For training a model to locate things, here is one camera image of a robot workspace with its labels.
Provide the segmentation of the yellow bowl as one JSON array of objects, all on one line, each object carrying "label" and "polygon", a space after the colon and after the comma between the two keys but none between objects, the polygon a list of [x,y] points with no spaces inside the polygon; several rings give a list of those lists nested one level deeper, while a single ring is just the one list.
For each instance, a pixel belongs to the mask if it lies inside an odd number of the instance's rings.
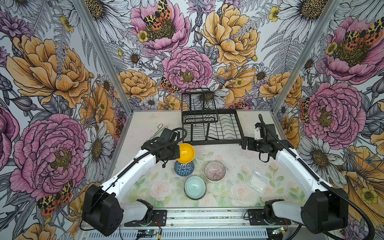
[{"label": "yellow bowl", "polygon": [[179,145],[180,147],[180,157],[177,159],[181,164],[188,164],[193,161],[195,158],[195,149],[192,145],[183,143]]}]

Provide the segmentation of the blue triangle patterned bowl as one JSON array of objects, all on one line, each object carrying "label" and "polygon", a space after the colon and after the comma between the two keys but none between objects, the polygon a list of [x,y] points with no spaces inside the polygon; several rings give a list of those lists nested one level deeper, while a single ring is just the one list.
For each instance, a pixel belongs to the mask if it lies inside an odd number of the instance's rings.
[{"label": "blue triangle patterned bowl", "polygon": [[193,173],[194,169],[195,169],[194,162],[182,164],[182,163],[176,161],[174,164],[175,173],[181,177],[187,177],[187,176],[191,175]]}]

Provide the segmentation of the light green bowl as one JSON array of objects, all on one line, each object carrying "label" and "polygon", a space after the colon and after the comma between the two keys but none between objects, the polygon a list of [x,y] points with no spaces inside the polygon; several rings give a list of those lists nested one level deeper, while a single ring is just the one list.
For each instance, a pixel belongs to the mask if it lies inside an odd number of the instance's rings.
[{"label": "light green bowl", "polygon": [[201,177],[191,176],[184,184],[184,191],[189,199],[197,201],[205,196],[207,186]]}]

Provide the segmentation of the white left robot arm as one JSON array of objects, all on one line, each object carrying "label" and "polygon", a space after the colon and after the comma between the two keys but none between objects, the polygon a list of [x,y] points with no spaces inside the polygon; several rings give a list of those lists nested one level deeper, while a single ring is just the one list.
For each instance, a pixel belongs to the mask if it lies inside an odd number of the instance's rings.
[{"label": "white left robot arm", "polygon": [[124,197],[158,162],[165,168],[168,161],[180,158],[178,143],[186,136],[184,128],[164,129],[160,137],[146,141],[133,160],[115,176],[99,187],[90,186],[85,193],[82,220],[106,237],[125,223],[149,224],[153,219],[153,206],[141,199],[124,204]]}]

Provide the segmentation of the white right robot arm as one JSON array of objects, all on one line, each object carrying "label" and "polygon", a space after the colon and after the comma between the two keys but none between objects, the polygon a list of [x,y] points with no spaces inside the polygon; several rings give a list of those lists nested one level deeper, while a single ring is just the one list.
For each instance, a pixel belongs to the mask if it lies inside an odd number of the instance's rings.
[{"label": "white right robot arm", "polygon": [[282,199],[267,201],[264,221],[272,224],[280,219],[290,220],[305,226],[313,234],[343,229],[348,225],[347,193],[333,188],[313,172],[289,141],[279,139],[273,124],[257,123],[254,137],[243,137],[240,146],[276,160],[295,179],[307,198],[302,206]]}]

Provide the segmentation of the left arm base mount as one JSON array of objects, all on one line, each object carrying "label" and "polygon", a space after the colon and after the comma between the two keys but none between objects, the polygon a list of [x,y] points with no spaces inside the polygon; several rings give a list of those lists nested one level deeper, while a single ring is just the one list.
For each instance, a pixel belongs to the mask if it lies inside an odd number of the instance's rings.
[{"label": "left arm base mount", "polygon": [[166,226],[168,211],[154,209],[145,200],[137,199],[134,203],[124,204],[123,210],[122,224],[125,227]]}]

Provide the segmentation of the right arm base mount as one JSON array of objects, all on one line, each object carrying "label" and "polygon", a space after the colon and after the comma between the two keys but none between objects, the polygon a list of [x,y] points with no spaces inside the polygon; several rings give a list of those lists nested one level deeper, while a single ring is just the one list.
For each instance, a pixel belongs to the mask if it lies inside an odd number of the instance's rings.
[{"label": "right arm base mount", "polygon": [[248,209],[244,219],[248,220],[251,226],[264,226],[264,225],[291,225],[292,222],[287,219],[279,218],[273,211],[272,204],[275,202],[283,201],[282,199],[269,200],[265,202],[263,208]]}]

